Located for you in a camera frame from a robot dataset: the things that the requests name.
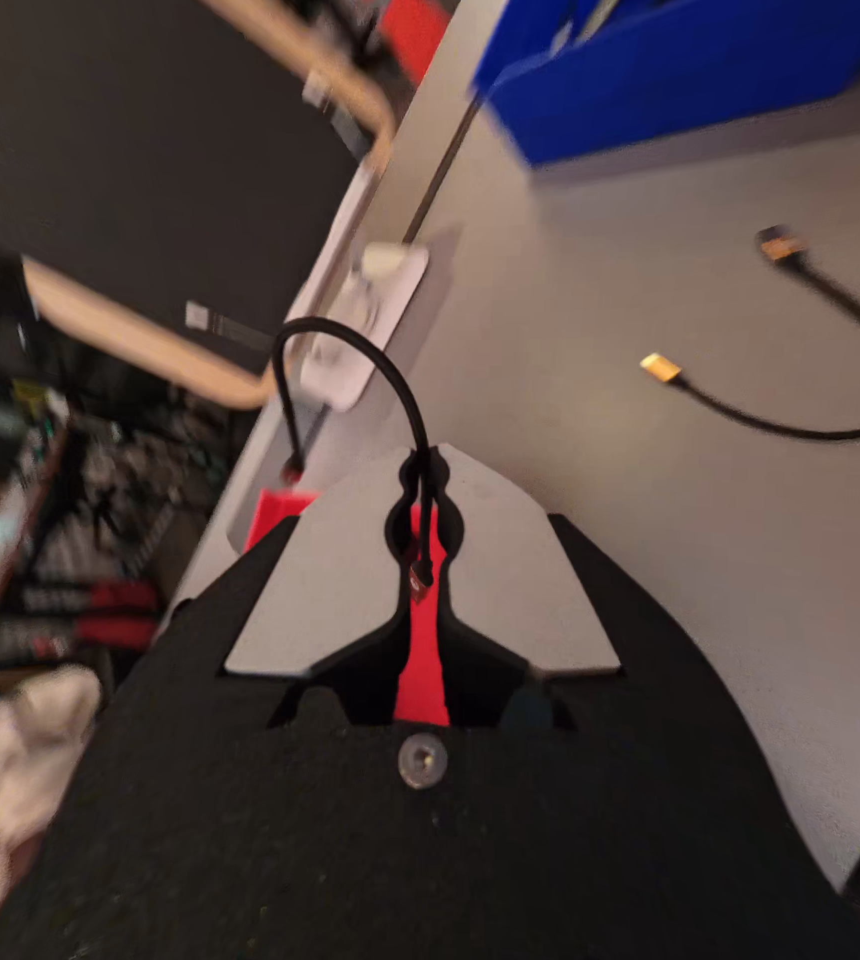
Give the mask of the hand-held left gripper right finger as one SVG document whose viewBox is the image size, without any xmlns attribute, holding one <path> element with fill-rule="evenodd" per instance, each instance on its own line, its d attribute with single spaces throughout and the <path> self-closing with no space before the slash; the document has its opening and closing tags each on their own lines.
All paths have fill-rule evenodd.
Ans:
<svg viewBox="0 0 860 960">
<path fill-rule="evenodd" d="M 614 674 L 621 662 L 547 512 L 519 486 L 449 443 L 443 487 L 462 523 L 450 554 L 456 619 L 537 676 Z"/>
</svg>

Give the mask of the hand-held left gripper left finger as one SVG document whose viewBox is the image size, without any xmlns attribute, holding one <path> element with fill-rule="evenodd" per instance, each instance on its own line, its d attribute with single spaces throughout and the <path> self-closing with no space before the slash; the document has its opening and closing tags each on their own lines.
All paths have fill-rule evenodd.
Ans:
<svg viewBox="0 0 860 960">
<path fill-rule="evenodd" d="M 296 519 L 225 662 L 243 677 L 308 678 L 388 626 L 408 602 L 413 451 L 357 465 Z"/>
</svg>

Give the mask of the red plastic bin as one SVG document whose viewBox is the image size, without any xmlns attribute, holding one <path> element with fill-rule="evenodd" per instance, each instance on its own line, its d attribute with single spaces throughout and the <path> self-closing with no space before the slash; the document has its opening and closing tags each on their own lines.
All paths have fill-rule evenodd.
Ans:
<svg viewBox="0 0 860 960">
<path fill-rule="evenodd" d="M 244 552 L 266 536 L 282 520 L 299 516 L 317 498 L 305 490 L 270 490 L 264 488 L 248 529 Z M 442 664 L 437 637 L 438 598 L 442 563 L 446 555 L 438 538 L 437 510 L 431 514 L 431 559 L 435 583 L 421 599 L 411 603 L 410 654 L 399 681 L 394 718 L 399 721 L 424 723 L 437 727 L 450 726 L 445 702 Z"/>
</svg>

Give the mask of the short black cable red plugs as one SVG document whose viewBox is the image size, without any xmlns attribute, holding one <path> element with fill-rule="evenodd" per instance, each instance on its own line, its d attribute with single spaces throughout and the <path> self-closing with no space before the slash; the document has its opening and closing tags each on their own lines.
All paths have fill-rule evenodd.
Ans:
<svg viewBox="0 0 860 960">
<path fill-rule="evenodd" d="M 435 498 L 432 483 L 432 454 L 424 418 L 409 384 L 388 356 L 363 334 L 329 318 L 310 316 L 289 321 L 277 334 L 270 350 L 271 371 L 276 383 L 291 447 L 291 454 L 281 469 L 280 478 L 285 486 L 292 487 L 304 474 L 305 458 L 285 372 L 284 354 L 286 344 L 292 337 L 310 333 L 331 337 L 351 347 L 357 354 L 372 362 L 376 371 L 380 372 L 388 381 L 407 416 L 414 440 L 414 453 L 420 482 L 418 547 L 409 571 L 412 599 L 419 604 L 435 583 L 431 546 L 432 510 Z"/>
</svg>

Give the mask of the blue plastic bin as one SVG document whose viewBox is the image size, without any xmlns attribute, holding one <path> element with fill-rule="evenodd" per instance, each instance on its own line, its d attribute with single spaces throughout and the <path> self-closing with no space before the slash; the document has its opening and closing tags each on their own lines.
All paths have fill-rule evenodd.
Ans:
<svg viewBox="0 0 860 960">
<path fill-rule="evenodd" d="M 833 98 L 860 1 L 513 1 L 472 79 L 532 167 Z"/>
</svg>

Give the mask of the grey desk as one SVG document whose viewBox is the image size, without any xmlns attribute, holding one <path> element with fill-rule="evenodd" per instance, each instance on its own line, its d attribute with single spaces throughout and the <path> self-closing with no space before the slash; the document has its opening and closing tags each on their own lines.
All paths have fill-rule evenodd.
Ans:
<svg viewBox="0 0 860 960">
<path fill-rule="evenodd" d="M 566 515 L 687 630 L 842 886 L 860 858 L 860 330 L 769 265 L 784 226 L 860 299 L 860 80 L 840 97 L 532 171 L 488 113 L 438 162 L 504 2 L 462 2 L 360 223 L 431 261 L 388 347 L 431 441 Z"/>
</svg>

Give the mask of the cluttered tool rack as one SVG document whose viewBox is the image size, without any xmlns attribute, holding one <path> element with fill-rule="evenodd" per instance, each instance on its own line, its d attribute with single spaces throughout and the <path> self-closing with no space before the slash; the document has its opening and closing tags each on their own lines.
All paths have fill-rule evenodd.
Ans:
<svg viewBox="0 0 860 960">
<path fill-rule="evenodd" d="M 57 331 L 0 253 L 0 694 L 78 664 L 112 695 L 252 422 Z"/>
</svg>

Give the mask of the white cloth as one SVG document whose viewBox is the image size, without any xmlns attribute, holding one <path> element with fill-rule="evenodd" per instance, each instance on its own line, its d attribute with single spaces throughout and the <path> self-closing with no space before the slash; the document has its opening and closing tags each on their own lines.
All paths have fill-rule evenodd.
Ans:
<svg viewBox="0 0 860 960">
<path fill-rule="evenodd" d="M 97 675 L 67 665 L 0 698 L 0 905 L 16 882 L 16 852 L 52 822 L 92 735 Z"/>
</svg>

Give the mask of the red blurred object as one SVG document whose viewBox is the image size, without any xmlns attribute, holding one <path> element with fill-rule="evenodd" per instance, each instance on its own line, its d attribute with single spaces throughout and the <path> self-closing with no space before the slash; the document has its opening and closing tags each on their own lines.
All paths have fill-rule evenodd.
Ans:
<svg viewBox="0 0 860 960">
<path fill-rule="evenodd" d="M 385 6 L 381 38 L 415 88 L 422 84 L 451 18 L 436 1 L 389 1 Z"/>
</svg>

